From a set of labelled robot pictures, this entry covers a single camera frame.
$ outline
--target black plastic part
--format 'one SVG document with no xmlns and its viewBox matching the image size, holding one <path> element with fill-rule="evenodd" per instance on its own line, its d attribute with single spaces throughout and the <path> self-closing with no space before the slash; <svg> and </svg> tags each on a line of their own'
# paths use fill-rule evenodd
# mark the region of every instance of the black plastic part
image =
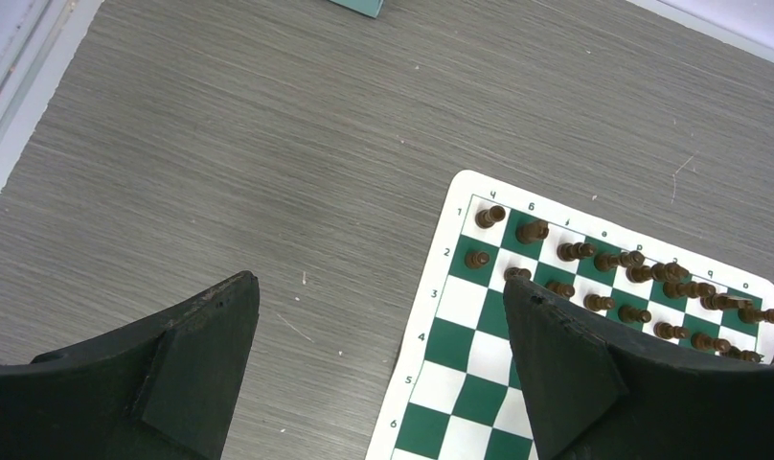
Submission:
<svg viewBox="0 0 774 460">
<path fill-rule="evenodd" d="M 520 277 L 504 303 L 540 460 L 774 459 L 774 367 L 678 347 Z"/>
<path fill-rule="evenodd" d="M 31 364 L 0 365 L 0 459 L 219 459 L 259 307 L 244 271 Z"/>
</svg>

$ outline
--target chessboard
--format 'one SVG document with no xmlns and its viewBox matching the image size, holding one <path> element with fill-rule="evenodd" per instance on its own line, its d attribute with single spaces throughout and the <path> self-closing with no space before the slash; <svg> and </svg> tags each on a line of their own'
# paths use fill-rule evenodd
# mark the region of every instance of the chessboard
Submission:
<svg viewBox="0 0 774 460">
<path fill-rule="evenodd" d="M 463 171 L 452 181 L 366 460 L 534 460 L 503 288 L 533 279 L 578 307 L 697 353 L 768 363 L 764 278 Z"/>
</svg>

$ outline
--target green and white chessboard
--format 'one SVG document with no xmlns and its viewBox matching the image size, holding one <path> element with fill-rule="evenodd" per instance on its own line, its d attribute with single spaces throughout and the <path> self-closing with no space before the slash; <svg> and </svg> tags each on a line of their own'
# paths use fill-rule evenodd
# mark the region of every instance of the green and white chessboard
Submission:
<svg viewBox="0 0 774 460">
<path fill-rule="evenodd" d="M 476 214 L 497 204 L 506 208 L 506 218 L 489 229 L 478 227 Z M 550 235 L 520 244 L 515 229 L 535 219 L 550 222 Z M 596 293 L 612 296 L 617 308 L 647 309 L 650 322 L 627 324 L 646 334 L 667 322 L 754 350 L 763 362 L 773 358 L 774 325 L 744 324 L 733 310 L 670 299 L 658 283 L 633 284 L 623 269 L 600 272 L 592 259 L 563 262 L 557 246 L 565 242 L 593 242 L 598 253 L 637 249 L 646 265 L 677 261 L 692 280 L 750 298 L 758 309 L 774 309 L 774 286 L 763 278 L 477 172 L 460 172 L 444 203 L 366 460 L 537 458 L 503 307 L 503 273 L 510 266 L 528 268 L 541 285 L 573 285 L 577 305 Z M 466 253 L 474 250 L 488 252 L 491 263 L 466 268 Z M 616 310 L 599 314 L 618 321 Z M 672 341 L 691 347 L 689 339 Z"/>
</svg>

